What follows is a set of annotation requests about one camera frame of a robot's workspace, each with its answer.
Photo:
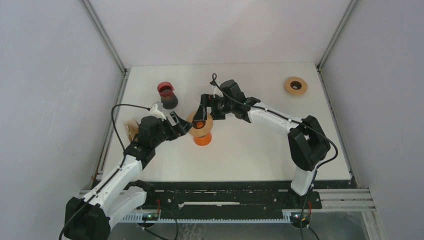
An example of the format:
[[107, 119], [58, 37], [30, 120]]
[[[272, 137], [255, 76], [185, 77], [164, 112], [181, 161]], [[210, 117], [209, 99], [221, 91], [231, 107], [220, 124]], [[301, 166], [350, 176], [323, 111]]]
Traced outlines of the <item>wooden dripper ring holder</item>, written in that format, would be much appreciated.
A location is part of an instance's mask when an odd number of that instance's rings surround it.
[[204, 137], [207, 135], [211, 129], [213, 128], [213, 118], [207, 113], [206, 120], [198, 120], [194, 121], [195, 111], [188, 115], [186, 120], [192, 124], [192, 128], [188, 131], [188, 133], [194, 137]]

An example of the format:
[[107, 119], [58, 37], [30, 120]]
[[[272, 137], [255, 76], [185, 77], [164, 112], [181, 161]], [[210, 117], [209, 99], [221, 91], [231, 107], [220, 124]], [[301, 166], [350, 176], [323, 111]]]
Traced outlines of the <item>orange glass carafe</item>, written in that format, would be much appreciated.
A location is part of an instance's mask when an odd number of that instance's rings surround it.
[[[195, 124], [195, 129], [201, 130], [205, 127], [206, 123], [203, 122], [197, 122]], [[203, 136], [194, 136], [193, 141], [198, 146], [207, 146], [212, 141], [212, 134], [209, 131], [206, 135]]]

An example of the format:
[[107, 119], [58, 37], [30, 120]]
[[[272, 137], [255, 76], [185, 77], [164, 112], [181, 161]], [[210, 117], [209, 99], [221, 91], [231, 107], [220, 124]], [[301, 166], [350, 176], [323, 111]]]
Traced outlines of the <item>orange coffee filter box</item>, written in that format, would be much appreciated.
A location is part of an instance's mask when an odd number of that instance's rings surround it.
[[123, 122], [123, 127], [124, 127], [124, 130], [126, 132], [128, 140], [130, 142], [133, 141], [139, 133], [138, 122], [134, 118], [128, 119], [128, 120]]

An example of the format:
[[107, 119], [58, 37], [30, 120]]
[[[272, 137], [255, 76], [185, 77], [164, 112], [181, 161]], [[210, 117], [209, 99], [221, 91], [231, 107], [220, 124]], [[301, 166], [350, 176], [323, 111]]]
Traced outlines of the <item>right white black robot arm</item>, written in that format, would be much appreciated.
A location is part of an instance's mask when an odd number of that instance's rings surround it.
[[278, 134], [286, 135], [289, 151], [296, 169], [291, 181], [289, 203], [302, 208], [309, 201], [318, 168], [324, 163], [334, 143], [325, 135], [318, 120], [309, 115], [305, 118], [284, 115], [255, 97], [247, 97], [233, 80], [218, 84], [212, 80], [212, 94], [200, 96], [200, 103], [190, 117], [194, 128], [205, 127], [208, 118], [225, 120], [228, 114], [249, 124], [264, 125]]

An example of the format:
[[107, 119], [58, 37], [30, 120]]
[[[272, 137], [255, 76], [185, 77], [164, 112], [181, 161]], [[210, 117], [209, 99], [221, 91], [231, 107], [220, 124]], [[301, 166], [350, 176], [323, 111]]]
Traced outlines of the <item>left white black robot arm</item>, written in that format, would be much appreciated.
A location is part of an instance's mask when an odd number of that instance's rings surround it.
[[72, 197], [67, 202], [58, 238], [106, 240], [113, 227], [133, 209], [153, 207], [157, 196], [148, 189], [131, 186], [124, 196], [120, 193], [153, 159], [156, 147], [186, 135], [192, 127], [173, 111], [169, 116], [156, 112], [143, 117], [138, 134], [123, 151], [115, 169], [83, 197]]

